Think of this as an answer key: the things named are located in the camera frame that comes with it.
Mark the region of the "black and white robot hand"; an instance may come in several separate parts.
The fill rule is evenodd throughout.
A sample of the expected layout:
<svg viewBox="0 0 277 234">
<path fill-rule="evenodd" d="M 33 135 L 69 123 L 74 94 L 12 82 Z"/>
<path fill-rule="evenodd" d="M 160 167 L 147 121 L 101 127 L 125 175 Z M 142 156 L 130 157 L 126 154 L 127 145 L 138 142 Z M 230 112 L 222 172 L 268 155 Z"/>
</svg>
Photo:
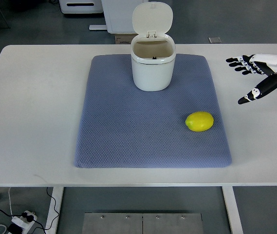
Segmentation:
<svg viewBox="0 0 277 234">
<path fill-rule="evenodd" d="M 238 104 L 245 104 L 268 95 L 277 89 L 277 55 L 253 54 L 241 55 L 226 59 L 230 67 L 243 75 L 260 74 L 267 77 L 255 86 L 248 94 L 238 100 Z"/>
</svg>

